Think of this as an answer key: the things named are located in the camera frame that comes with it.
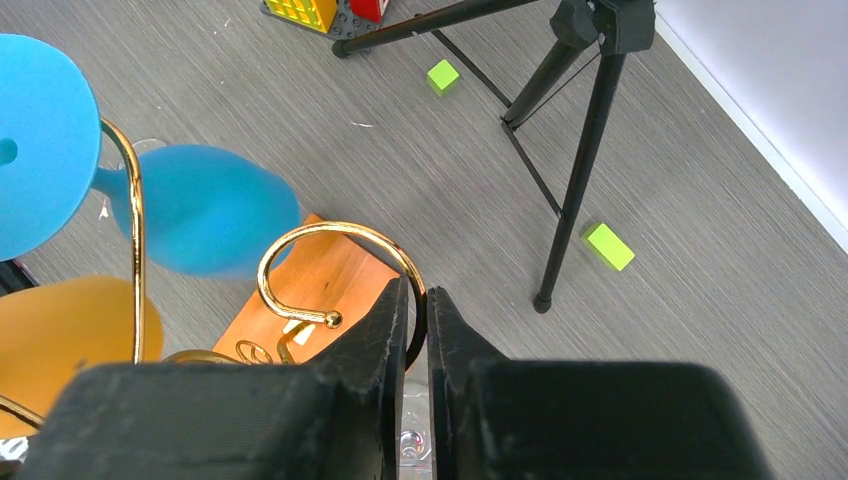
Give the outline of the tall clear flute glass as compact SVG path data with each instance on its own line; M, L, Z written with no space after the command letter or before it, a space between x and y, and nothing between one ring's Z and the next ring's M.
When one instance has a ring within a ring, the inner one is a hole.
M398 434L398 478L433 478L433 446L427 365L419 359L407 372Z

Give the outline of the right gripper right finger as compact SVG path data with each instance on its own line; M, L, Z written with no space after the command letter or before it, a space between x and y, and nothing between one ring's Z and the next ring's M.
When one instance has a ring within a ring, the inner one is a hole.
M733 390L689 362L517 360L427 299L438 479L769 479Z

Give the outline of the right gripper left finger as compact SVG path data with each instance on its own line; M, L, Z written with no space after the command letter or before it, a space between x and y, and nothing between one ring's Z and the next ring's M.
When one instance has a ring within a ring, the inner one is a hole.
M20 479L393 479L408 286L299 365L112 364L73 380Z

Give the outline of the orange plastic goblet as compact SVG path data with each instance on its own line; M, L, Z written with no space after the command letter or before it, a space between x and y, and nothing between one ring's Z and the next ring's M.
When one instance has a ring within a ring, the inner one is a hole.
M1 394L44 417L79 371L130 362L133 284L94 275L1 297Z

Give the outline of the gold wine glass rack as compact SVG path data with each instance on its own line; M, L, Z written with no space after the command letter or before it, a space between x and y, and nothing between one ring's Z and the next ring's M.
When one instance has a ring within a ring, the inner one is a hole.
M138 157L111 122L102 131L127 166L131 209L134 348L132 363L161 356L161 321L146 298L142 178ZM326 351L376 302L385 286L406 276L417 301L421 275L393 241L368 227L310 217L277 240L256 269L257 289L212 351L186 350L178 363L301 363ZM1 394L3 438L34 434L44 417Z

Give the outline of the blue plastic goblet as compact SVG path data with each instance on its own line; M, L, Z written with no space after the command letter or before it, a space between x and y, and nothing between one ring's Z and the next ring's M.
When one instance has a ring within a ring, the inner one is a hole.
M79 67L43 41L3 34L3 259L46 243L91 190L109 198L117 226L130 234L127 174L100 166L101 147L101 115ZM301 223L288 183L228 150L167 145L139 163L147 255L171 271L250 279L270 245Z

